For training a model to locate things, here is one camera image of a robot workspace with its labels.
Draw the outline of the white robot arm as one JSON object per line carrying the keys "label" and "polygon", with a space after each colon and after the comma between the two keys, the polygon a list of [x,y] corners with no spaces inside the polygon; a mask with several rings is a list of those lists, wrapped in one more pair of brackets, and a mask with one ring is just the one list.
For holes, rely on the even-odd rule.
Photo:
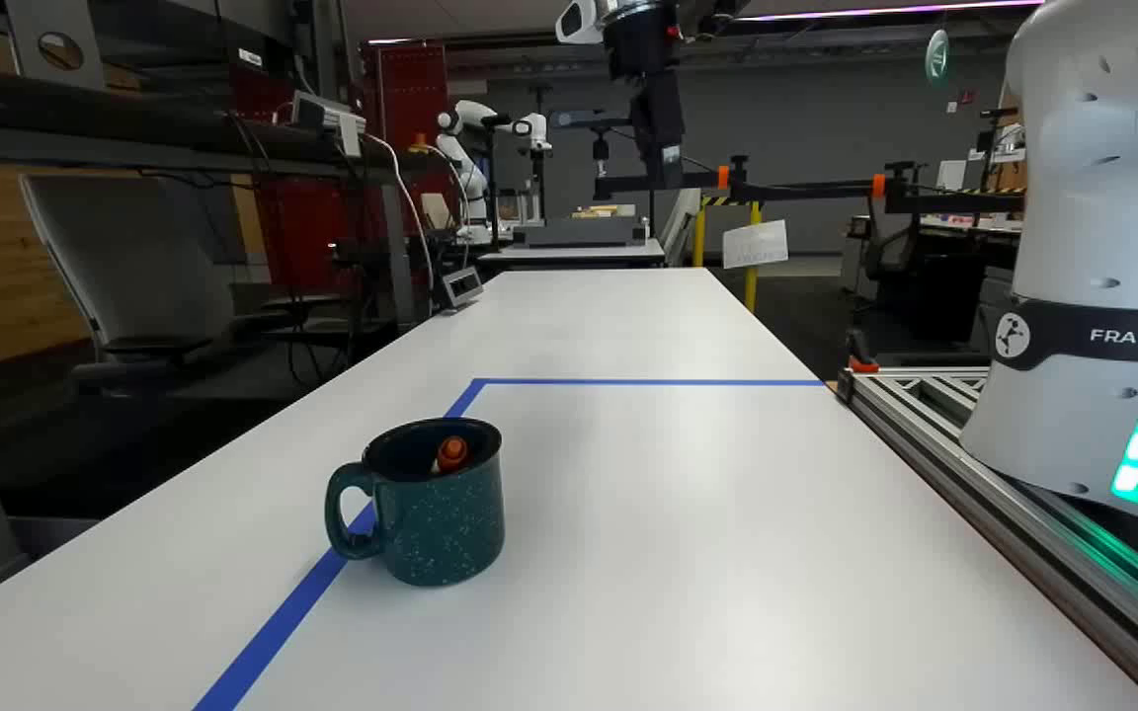
{"label": "white robot arm", "polygon": [[1138,0],[1049,0],[1005,95],[1028,138],[1024,235],[959,448],[1138,517]]}

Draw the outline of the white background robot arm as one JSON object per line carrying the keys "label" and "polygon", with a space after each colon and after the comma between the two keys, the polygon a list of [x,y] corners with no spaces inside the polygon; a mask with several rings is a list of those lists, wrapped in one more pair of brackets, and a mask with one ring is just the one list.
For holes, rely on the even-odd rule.
{"label": "white background robot arm", "polygon": [[514,134],[526,144],[534,160],[551,155],[551,120],[542,110],[528,114],[502,114],[489,105],[478,99],[456,99],[439,114],[436,155],[445,164],[456,185],[460,185],[460,247],[493,247],[510,239],[510,227],[493,215],[489,203],[489,174],[470,160],[463,148],[463,134],[473,132],[481,138]]}

